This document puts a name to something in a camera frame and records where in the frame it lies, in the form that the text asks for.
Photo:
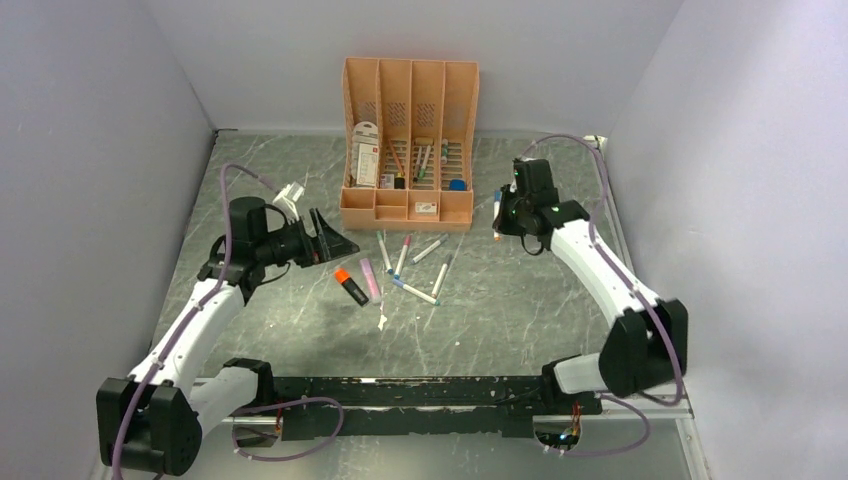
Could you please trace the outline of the orange black highlighter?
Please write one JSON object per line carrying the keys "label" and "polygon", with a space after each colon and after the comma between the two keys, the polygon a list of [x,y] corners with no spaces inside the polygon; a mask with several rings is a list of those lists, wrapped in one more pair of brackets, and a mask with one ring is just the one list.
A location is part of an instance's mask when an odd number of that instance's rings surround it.
{"label": "orange black highlighter", "polygon": [[336,281],[342,288],[351,296],[351,298],[360,306],[364,307],[369,303],[369,297],[362,288],[355,282],[350,274],[343,268],[337,268],[334,272]]}

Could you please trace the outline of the white pen blue cap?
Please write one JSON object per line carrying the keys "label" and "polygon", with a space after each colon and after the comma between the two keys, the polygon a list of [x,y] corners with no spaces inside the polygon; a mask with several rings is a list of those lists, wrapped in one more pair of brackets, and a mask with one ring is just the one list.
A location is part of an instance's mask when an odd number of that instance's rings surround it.
{"label": "white pen blue cap", "polygon": [[437,300],[435,297],[420,291],[419,289],[403,282],[399,278],[392,278],[391,282],[392,282],[393,285],[395,285],[395,286],[401,288],[402,290],[416,296],[419,299],[422,299],[422,300],[428,302],[431,305],[434,305],[434,306],[440,305],[440,301]]}

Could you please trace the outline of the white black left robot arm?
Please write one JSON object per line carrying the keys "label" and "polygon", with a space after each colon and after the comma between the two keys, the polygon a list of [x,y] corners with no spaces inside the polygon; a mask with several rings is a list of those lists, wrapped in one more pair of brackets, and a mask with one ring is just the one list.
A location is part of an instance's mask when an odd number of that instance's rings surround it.
{"label": "white black left robot arm", "polygon": [[102,462],[122,469],[180,476],[194,463],[204,437],[244,408],[261,416],[273,409],[277,388],[269,363],[232,359],[210,381],[196,385],[225,327],[262,286],[270,266],[301,268],[359,252],[320,212],[287,220],[272,230],[272,206],[238,197],[225,210],[225,233],[213,244],[178,318],[140,364],[123,378],[108,378],[97,391]]}

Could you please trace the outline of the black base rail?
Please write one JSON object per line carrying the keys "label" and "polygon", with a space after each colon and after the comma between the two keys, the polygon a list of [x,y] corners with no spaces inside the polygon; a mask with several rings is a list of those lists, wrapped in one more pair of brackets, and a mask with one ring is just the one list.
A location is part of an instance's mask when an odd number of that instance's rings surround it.
{"label": "black base rail", "polygon": [[599,415],[593,393],[565,394],[543,376],[277,377],[237,426],[280,428],[284,440],[339,436],[499,434],[532,438],[544,418]]}

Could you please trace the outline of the orange plastic desk organizer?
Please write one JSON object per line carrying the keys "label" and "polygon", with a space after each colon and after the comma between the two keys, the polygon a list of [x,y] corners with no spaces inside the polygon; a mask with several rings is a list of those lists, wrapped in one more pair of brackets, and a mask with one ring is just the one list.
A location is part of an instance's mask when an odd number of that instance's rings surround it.
{"label": "orange plastic desk organizer", "polygon": [[[473,219],[472,147],[480,88],[471,61],[349,57],[342,87],[345,172],[340,215],[348,230],[464,232]],[[380,135],[376,188],[353,187],[352,131],[362,121]],[[451,179],[465,191],[449,191]],[[417,215],[416,202],[438,214]]]}

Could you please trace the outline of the white eraser box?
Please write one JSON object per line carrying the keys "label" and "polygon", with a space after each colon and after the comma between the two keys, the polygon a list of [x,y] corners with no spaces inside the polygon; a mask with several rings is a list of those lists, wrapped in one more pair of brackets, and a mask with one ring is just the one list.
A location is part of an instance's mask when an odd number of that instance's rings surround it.
{"label": "white eraser box", "polygon": [[416,202],[414,211],[417,215],[435,216],[438,214],[438,204],[436,202]]}

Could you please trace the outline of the white pen green cap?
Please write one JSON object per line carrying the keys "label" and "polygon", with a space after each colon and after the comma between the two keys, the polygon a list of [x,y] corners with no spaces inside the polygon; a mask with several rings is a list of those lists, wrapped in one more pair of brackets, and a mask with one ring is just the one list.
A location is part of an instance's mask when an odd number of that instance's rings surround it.
{"label": "white pen green cap", "polygon": [[394,273],[394,269],[392,266],[392,262],[388,253],[387,244],[385,241],[385,236],[382,231],[376,232],[376,238],[378,241],[379,250],[381,253],[382,261],[384,264],[384,270],[386,273],[392,275]]}

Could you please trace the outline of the white pen dark grey cap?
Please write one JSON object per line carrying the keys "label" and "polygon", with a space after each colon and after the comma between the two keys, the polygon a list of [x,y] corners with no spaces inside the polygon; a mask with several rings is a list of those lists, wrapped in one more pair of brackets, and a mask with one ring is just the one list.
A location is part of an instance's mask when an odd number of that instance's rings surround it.
{"label": "white pen dark grey cap", "polygon": [[437,297],[438,297],[439,292],[440,292],[440,291],[441,291],[441,289],[442,289],[442,286],[443,286],[443,284],[444,284],[444,280],[445,280],[445,278],[446,278],[446,276],[447,276],[447,273],[448,273],[448,271],[449,271],[449,268],[450,268],[450,266],[451,266],[452,261],[453,261],[453,255],[452,255],[452,254],[447,254],[447,255],[446,255],[446,257],[444,258],[444,261],[443,261],[443,262],[442,262],[442,264],[441,264],[440,270],[439,270],[438,275],[437,275],[437,277],[436,277],[436,280],[435,280],[435,282],[434,282],[434,284],[433,284],[433,288],[432,288],[432,291],[431,291],[431,295],[432,295],[434,298],[437,298]]}

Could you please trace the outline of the white pen pink cap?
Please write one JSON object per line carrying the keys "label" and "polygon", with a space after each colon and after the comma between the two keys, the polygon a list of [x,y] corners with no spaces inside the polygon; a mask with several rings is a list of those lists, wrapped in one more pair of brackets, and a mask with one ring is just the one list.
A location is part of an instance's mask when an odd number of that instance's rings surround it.
{"label": "white pen pink cap", "polygon": [[403,268],[404,268],[406,260],[407,260],[408,252],[409,252],[409,249],[410,249],[411,240],[412,240],[411,234],[407,234],[404,237],[403,244],[402,244],[402,247],[401,247],[401,250],[400,250],[400,253],[399,253],[399,257],[398,257],[398,262],[397,262],[397,265],[394,269],[394,277],[395,278],[400,278],[400,276],[402,274]]}

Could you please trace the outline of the blue round container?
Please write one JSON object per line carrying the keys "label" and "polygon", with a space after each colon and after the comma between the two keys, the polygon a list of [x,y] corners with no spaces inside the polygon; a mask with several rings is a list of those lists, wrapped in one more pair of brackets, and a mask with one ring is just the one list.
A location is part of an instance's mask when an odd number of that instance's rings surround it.
{"label": "blue round container", "polygon": [[451,179],[448,185],[449,191],[465,191],[466,182],[462,179]]}

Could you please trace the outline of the pink highlighter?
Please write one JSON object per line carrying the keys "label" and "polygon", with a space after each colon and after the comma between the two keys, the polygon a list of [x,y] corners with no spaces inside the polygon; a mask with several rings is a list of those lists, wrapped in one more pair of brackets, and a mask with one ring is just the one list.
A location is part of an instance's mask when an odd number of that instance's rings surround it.
{"label": "pink highlighter", "polygon": [[365,277],[371,300],[376,304],[380,304],[382,302],[382,292],[370,260],[363,258],[359,261],[359,264]]}

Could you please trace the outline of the white packaged item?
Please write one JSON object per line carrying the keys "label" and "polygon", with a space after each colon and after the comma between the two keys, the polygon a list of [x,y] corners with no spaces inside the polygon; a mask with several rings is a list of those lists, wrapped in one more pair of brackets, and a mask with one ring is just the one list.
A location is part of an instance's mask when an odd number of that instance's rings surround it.
{"label": "white packaged item", "polygon": [[362,121],[352,131],[353,187],[376,188],[379,178],[380,135],[377,125]]}

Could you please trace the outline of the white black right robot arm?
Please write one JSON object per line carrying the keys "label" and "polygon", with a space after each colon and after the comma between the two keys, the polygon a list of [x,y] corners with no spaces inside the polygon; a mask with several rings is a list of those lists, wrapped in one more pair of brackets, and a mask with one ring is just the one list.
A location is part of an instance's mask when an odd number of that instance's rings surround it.
{"label": "white black right robot arm", "polygon": [[686,371],[688,312],[677,299],[663,300],[607,248],[589,213],[562,201],[544,159],[513,162],[513,180],[500,190],[493,228],[501,235],[535,238],[538,254],[552,253],[577,276],[609,326],[600,352],[555,360],[543,369],[542,406],[562,414],[578,393],[640,394]]}

